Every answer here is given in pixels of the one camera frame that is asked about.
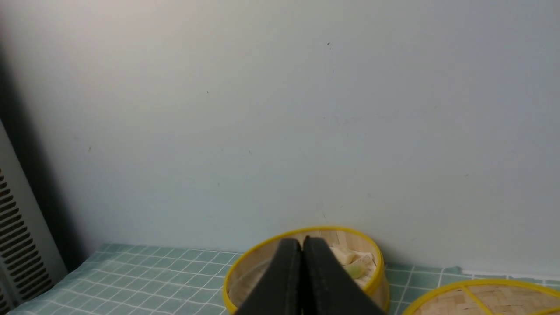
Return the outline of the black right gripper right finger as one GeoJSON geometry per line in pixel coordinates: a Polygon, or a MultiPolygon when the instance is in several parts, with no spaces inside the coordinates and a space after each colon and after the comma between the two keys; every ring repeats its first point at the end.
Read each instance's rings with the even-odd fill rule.
{"type": "Polygon", "coordinates": [[[326,241],[306,237],[303,243],[304,315],[384,315],[338,263],[326,241]]]}

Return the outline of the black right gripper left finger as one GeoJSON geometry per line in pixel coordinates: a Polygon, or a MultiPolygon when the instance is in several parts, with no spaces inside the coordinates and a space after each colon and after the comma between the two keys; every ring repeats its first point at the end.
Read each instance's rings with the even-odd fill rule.
{"type": "Polygon", "coordinates": [[[300,315],[302,249],[294,238],[283,238],[266,271],[236,315],[300,315]]]}

